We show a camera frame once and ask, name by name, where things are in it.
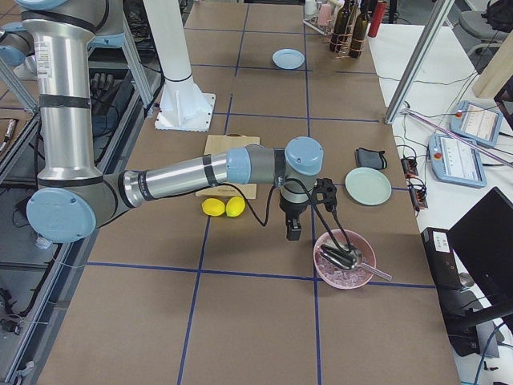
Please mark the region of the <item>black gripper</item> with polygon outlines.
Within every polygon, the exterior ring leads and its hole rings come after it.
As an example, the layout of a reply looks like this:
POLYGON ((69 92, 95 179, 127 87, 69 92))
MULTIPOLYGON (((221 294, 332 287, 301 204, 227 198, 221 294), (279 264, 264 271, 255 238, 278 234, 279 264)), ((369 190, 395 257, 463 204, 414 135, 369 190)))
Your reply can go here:
POLYGON ((300 186, 280 189, 280 208, 285 213, 286 238, 288 241, 301 239, 301 214, 310 205, 309 198, 300 186))

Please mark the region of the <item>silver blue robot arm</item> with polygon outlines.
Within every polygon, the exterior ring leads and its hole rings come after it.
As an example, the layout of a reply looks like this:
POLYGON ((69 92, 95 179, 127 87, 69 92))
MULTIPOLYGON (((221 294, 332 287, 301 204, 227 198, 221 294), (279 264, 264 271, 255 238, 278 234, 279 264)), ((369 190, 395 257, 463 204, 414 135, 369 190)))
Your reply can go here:
POLYGON ((87 50, 120 47, 127 22, 120 1, 23 1, 22 27, 33 37, 45 165, 26 215, 55 243, 75 242, 145 202, 225 182, 272 184, 281 195, 287 238, 301 235, 313 203, 323 149, 297 137, 284 148, 249 145, 146 171, 101 172, 94 162, 87 50))

